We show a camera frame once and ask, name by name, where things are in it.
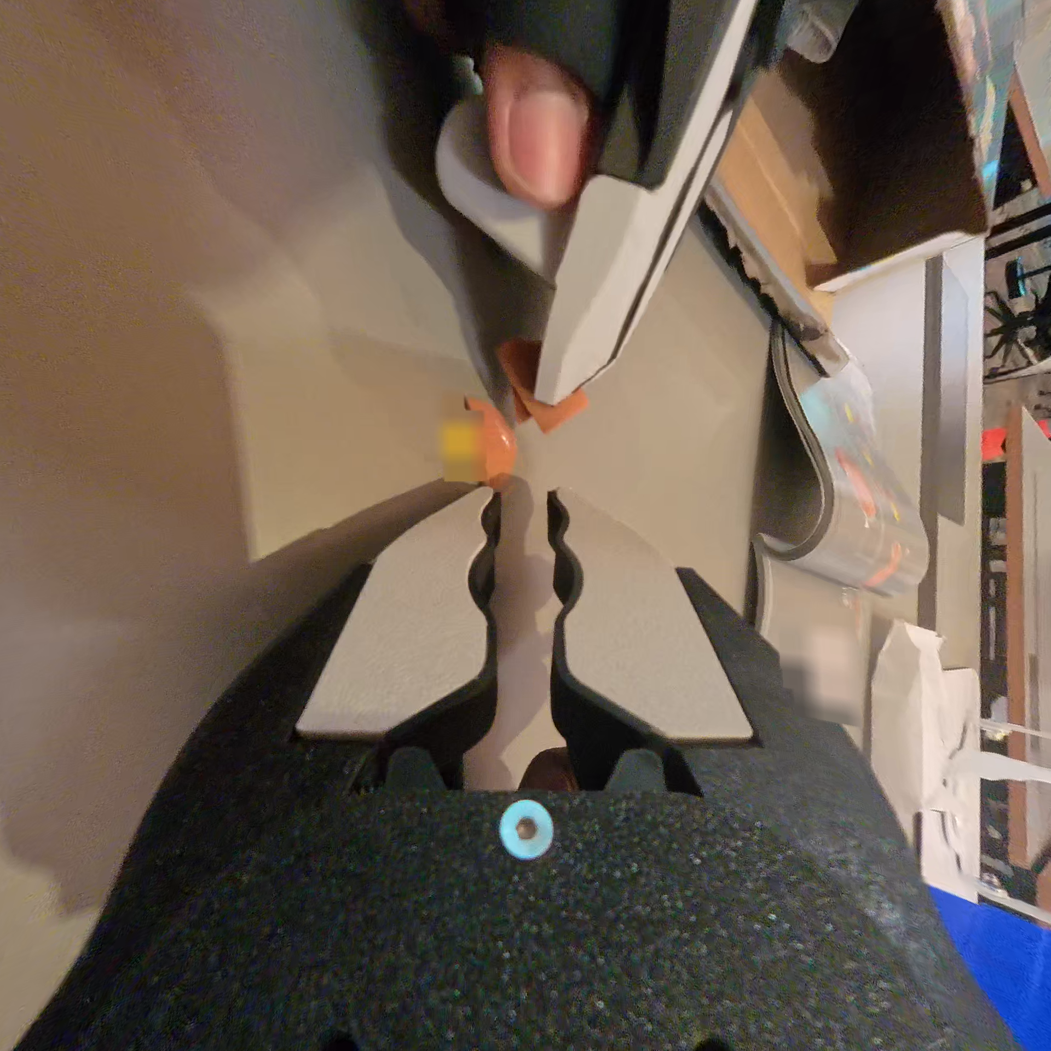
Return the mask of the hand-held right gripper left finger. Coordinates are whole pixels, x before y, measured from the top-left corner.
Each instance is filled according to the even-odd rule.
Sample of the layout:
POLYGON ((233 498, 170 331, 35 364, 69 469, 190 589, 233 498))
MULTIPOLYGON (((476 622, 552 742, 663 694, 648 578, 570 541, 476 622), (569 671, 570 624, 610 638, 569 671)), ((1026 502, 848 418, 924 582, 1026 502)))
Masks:
POLYGON ((298 716, 304 738, 393 742, 493 700, 500 495, 472 489, 385 547, 298 716))

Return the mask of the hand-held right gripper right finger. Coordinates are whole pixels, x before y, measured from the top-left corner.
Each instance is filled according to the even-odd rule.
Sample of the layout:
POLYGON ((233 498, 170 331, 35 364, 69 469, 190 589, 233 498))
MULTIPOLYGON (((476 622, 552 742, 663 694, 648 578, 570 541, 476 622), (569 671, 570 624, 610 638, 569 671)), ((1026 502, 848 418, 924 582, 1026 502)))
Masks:
POLYGON ((553 716, 568 740, 605 716, 669 745, 743 744, 744 707, 673 563, 571 489, 547 495, 561 602, 553 633, 553 716))

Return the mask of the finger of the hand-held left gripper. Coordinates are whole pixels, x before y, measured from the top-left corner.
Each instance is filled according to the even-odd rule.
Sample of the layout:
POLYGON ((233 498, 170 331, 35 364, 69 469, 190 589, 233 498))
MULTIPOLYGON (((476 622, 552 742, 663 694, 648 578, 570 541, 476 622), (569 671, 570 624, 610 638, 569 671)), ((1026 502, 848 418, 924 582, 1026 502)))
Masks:
POLYGON ((581 193, 556 274, 537 397, 563 401, 615 356, 660 238, 660 192, 607 176, 581 193))
POLYGON ((673 149, 668 172, 655 187, 647 188, 639 183, 614 177, 660 192, 660 238, 655 257, 650 264, 648 276, 636 298, 624 329, 623 339, 615 356, 628 339, 638 316, 650 302, 652 288, 663 275, 682 229, 691 212, 696 208, 719 154, 729 138, 734 119, 734 102, 727 98, 730 83, 731 73, 712 73, 705 79, 696 98, 691 101, 688 118, 679 142, 673 149))

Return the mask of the brown curved brick piece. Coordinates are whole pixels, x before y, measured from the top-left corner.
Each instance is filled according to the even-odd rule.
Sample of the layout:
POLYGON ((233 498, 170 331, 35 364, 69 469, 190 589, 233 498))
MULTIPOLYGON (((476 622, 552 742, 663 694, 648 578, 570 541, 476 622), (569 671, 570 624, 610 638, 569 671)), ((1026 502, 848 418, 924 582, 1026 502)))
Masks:
POLYGON ((518 446, 499 410, 490 401, 465 395, 449 401, 442 411, 437 451, 445 482, 499 491, 513 478, 518 446))

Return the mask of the grey desk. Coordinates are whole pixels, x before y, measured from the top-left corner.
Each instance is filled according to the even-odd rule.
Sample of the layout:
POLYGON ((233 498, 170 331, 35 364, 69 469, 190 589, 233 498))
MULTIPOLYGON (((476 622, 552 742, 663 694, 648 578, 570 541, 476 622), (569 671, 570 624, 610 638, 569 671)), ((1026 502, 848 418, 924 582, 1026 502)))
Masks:
POLYGON ((511 266, 398 2, 2 2, 2 1045, 257 654, 448 491, 511 266))

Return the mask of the person's left hand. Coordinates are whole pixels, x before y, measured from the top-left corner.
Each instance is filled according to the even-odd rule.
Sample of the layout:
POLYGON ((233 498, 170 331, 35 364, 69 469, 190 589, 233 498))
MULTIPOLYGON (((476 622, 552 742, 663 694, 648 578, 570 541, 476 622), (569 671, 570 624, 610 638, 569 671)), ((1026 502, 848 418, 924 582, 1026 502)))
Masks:
POLYGON ((560 66, 518 47, 490 42, 482 92, 495 174, 514 199, 543 211, 581 190, 593 150, 593 100, 560 66))

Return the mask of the cardboard box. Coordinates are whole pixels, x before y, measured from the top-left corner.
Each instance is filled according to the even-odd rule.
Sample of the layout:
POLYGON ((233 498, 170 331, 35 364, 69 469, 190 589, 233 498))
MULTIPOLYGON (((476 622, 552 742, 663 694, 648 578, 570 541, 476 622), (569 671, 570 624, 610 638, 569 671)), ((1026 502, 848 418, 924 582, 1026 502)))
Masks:
POLYGON ((706 201, 804 339, 837 293, 987 231, 1022 6, 851 2, 829 57, 785 43, 758 76, 706 201))

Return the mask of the grey instruction booklet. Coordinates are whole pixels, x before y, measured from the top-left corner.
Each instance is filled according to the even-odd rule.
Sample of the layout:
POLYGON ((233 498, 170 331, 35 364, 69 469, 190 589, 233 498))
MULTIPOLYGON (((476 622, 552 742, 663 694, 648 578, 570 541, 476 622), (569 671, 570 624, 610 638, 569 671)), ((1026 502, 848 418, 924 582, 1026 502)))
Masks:
POLYGON ((888 463, 873 391, 851 355, 828 374, 785 322, 769 329, 772 425, 760 457, 757 538, 772 559, 892 597, 918 588, 929 543, 888 463))

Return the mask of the light grey table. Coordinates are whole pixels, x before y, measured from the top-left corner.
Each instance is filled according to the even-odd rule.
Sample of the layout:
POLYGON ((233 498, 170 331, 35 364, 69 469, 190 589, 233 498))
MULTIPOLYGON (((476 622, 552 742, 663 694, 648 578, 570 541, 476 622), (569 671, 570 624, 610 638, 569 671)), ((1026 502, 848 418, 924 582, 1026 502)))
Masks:
POLYGON ((870 382, 877 436, 929 540, 921 584, 874 599, 874 658, 903 620, 937 632, 945 666, 978 667, 984 247, 971 239, 834 296, 834 335, 870 382))

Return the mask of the row of blue plastic bins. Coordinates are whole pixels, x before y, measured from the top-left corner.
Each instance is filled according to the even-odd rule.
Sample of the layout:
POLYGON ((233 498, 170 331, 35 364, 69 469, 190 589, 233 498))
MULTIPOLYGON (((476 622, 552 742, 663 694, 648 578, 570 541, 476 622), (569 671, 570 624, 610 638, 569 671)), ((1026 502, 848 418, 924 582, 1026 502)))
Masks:
POLYGON ((955 948, 1014 1037, 1025 1049, 1048 1050, 1049 897, 1017 911, 1001 899, 928 889, 955 948))

